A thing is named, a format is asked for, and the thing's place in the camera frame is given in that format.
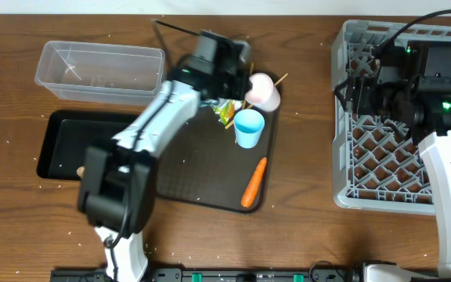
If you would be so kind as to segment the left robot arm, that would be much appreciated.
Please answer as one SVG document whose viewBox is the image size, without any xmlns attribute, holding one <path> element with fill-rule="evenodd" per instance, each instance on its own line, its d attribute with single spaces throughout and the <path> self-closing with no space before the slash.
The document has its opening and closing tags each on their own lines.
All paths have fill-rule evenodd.
<svg viewBox="0 0 451 282">
<path fill-rule="evenodd" d="M 192 67 L 171 70 L 155 99 L 123 131 L 89 145 L 78 210 L 103 242 L 106 274 L 113 281 L 140 281 L 148 258 L 143 228 L 154 206 L 158 159 L 178 130 L 209 99 L 244 98 L 249 71 Z"/>
</svg>

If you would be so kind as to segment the brown food scrap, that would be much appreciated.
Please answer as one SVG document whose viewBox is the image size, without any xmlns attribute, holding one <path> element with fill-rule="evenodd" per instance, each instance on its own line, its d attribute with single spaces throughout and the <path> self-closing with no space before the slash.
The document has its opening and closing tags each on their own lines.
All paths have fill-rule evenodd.
<svg viewBox="0 0 451 282">
<path fill-rule="evenodd" d="M 85 167 L 84 167 L 84 166 L 81 166 L 80 168 L 77 169 L 77 175 L 78 175 L 80 178 L 83 177 L 83 175 L 84 175 L 84 170 L 85 170 Z"/>
</svg>

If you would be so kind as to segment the light blue cup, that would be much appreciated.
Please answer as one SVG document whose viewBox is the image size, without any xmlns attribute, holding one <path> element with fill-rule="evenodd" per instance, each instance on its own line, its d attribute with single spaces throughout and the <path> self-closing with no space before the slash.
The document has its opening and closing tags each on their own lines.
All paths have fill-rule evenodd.
<svg viewBox="0 0 451 282">
<path fill-rule="evenodd" d="M 252 109 L 241 110 L 233 119 L 236 141 L 244 149 L 255 147 L 265 127 L 263 115 Z"/>
</svg>

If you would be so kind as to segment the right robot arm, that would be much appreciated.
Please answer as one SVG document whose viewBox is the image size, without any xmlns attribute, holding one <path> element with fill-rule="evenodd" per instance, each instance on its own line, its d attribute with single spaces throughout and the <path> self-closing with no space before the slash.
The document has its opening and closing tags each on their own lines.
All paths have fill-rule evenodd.
<svg viewBox="0 0 451 282">
<path fill-rule="evenodd" d="M 377 73 L 333 87 L 343 110 L 403 123 L 431 185 L 438 226 L 436 281 L 451 281 L 451 42 L 381 46 Z"/>
</svg>

